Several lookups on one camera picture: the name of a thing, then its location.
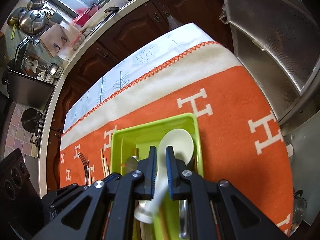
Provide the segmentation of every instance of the metal fork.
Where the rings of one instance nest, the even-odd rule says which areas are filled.
[[[87,160],[81,152],[78,152],[78,155],[84,167],[84,173],[85,173],[84,184],[88,185],[89,184],[89,160]]]

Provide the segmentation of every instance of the orange zigzag stitching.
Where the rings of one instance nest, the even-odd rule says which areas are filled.
[[[95,110],[97,110],[100,106],[102,106],[104,103],[106,103],[107,101],[109,101],[110,99],[114,98],[116,95],[120,94],[121,92],[125,91],[126,89],[132,87],[135,84],[138,84],[140,81],[146,79],[147,77],[150,77],[151,75],[154,75],[155,73],[158,73],[159,71],[163,70],[164,68],[170,66],[171,64],[176,63],[177,61],[179,61],[180,58],[183,58],[184,56],[188,55],[189,53],[192,53],[192,51],[201,48],[202,46],[205,45],[209,45],[209,44],[219,44],[220,43],[216,42],[216,41],[205,41],[202,42],[196,46],[193,46],[190,49],[187,49],[186,51],[182,52],[181,54],[173,57],[172,59],[169,59],[168,61],[166,61],[165,63],[159,65],[158,67],[155,67],[154,69],[150,70],[149,72],[145,73],[143,76],[137,78],[136,80],[132,81],[131,83],[129,83],[128,85],[126,85],[125,87],[121,88],[120,90],[114,92],[111,96],[109,96],[108,98],[106,98],[105,100],[103,100],[100,104],[96,105],[93,109],[91,109],[89,112],[87,112],[84,116],[82,116],[78,121],[76,121],[73,125],[71,125],[63,134],[62,136],[64,136],[67,132],[69,132],[70,130],[72,130],[78,123],[80,123],[84,118],[86,118],[89,114],[93,113]]]

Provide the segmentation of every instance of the green plastic tray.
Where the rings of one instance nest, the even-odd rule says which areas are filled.
[[[191,113],[180,114],[116,131],[112,135],[111,140],[111,172],[119,172],[121,175],[124,175],[125,167],[122,167],[122,164],[125,164],[130,156],[134,156],[136,147],[139,149],[139,159],[146,159],[150,146],[153,145],[158,148],[164,135],[176,128],[185,129],[190,133],[194,143],[193,156],[197,165],[197,172],[203,176],[198,122],[196,116]],[[169,194],[167,194],[162,207],[170,240],[179,240],[179,201],[171,200]],[[137,239],[135,228],[134,226],[132,237],[134,240]],[[154,240],[163,239],[158,217],[154,218],[152,230]]]

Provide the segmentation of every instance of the wooden cabinet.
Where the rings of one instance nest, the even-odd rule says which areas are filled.
[[[145,3],[115,23],[99,42],[120,60],[168,32],[168,26],[152,2]]]
[[[223,0],[152,0],[152,2],[166,21],[171,15],[182,24],[193,22],[215,41],[233,51],[230,26],[219,20]]]
[[[67,112],[89,88],[90,86],[79,84],[71,78],[65,80],[53,113],[51,129],[62,132]]]
[[[50,130],[47,151],[47,189],[48,192],[60,188],[59,162],[61,135],[55,130]]]
[[[95,42],[72,68],[68,77],[89,89],[119,62],[114,54]]]

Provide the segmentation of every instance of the metal screw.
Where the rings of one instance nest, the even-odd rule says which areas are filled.
[[[97,181],[94,183],[94,186],[95,186],[96,188],[101,188],[101,187],[103,187],[103,185],[104,185],[104,182],[103,182],[102,180],[97,180]]]
[[[182,175],[183,175],[184,177],[190,177],[190,176],[192,175],[192,172],[189,171],[189,170],[185,170],[185,171],[182,172]]]
[[[225,180],[225,179],[222,179],[219,181],[219,185],[221,187],[228,187],[229,186],[229,181]]]
[[[140,177],[142,175],[142,171],[139,170],[135,170],[132,173],[132,176],[134,176],[135,178]]]

